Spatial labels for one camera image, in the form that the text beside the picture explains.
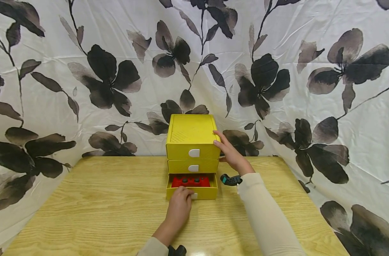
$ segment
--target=table surface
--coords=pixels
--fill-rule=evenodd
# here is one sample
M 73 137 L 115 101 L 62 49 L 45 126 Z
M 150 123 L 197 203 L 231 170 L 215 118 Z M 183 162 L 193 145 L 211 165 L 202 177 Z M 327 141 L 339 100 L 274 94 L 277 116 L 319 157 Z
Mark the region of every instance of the table surface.
M 281 158 L 248 160 L 308 255 L 348 255 Z M 165 157 L 81 159 L 3 256 L 135 256 L 165 217 L 166 183 Z M 261 255 L 237 189 L 221 183 L 216 200 L 193 202 L 180 244 L 187 256 Z

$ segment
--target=right hand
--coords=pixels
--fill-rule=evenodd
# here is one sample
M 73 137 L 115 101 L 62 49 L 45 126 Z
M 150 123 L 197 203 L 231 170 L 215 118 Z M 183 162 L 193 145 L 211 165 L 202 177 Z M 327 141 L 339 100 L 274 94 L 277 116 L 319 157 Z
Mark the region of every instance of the right hand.
M 220 158 L 221 162 L 227 162 L 234 170 L 236 170 L 241 176 L 247 173 L 255 172 L 250 162 L 248 162 L 233 145 L 227 140 L 226 136 L 218 130 L 213 131 L 215 135 L 218 135 L 221 142 L 214 140 L 214 145 L 218 147 L 225 155 Z

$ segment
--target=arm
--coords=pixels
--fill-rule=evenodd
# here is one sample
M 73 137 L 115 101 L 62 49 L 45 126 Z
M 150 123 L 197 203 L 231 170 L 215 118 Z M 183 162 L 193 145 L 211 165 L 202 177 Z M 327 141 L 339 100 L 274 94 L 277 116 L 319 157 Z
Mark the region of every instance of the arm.
M 258 173 L 251 164 L 231 145 L 227 138 L 214 131 L 221 142 L 214 141 L 227 162 L 243 180 L 238 185 L 238 194 L 244 202 L 248 221 L 254 231 L 261 252 L 265 256 L 304 256 L 294 231 L 278 204 L 267 191 Z
M 194 191 L 182 186 L 176 189 L 170 199 L 165 220 L 137 256 L 168 255 L 168 246 L 189 218 L 193 193 Z

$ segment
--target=black object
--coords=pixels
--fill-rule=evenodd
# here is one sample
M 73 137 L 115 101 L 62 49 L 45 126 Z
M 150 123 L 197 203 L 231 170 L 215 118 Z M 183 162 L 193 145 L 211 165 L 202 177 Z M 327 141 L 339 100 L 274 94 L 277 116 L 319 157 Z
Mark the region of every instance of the black object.
M 243 182 L 240 175 L 237 175 L 234 177 L 229 177 L 225 173 L 220 177 L 220 180 L 222 181 L 222 183 L 224 185 L 227 185 L 227 186 L 237 186 L 238 184 Z
M 183 245 L 179 245 L 179 247 L 175 250 L 175 248 L 173 248 L 173 246 L 169 245 L 168 247 L 169 249 L 169 253 L 167 254 L 167 256 L 186 256 L 186 248 L 184 248 Z

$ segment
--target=hand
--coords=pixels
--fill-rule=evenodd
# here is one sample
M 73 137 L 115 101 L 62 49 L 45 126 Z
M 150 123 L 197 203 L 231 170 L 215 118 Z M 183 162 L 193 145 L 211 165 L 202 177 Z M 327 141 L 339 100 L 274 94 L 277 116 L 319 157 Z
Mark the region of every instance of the hand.
M 153 237 L 157 238 L 167 247 L 186 223 L 187 219 L 189 219 L 191 194 L 194 194 L 194 191 L 183 186 L 175 190 L 167 208 L 166 218 L 153 234 Z
M 213 131 L 215 135 L 218 135 L 221 142 L 214 141 L 214 145 L 218 147 L 223 153 L 224 157 L 220 158 L 221 162 L 227 162 L 234 170 L 236 170 L 241 176 L 247 173 L 255 172 L 250 162 L 248 162 L 233 145 L 227 140 L 226 136 L 218 130 Z

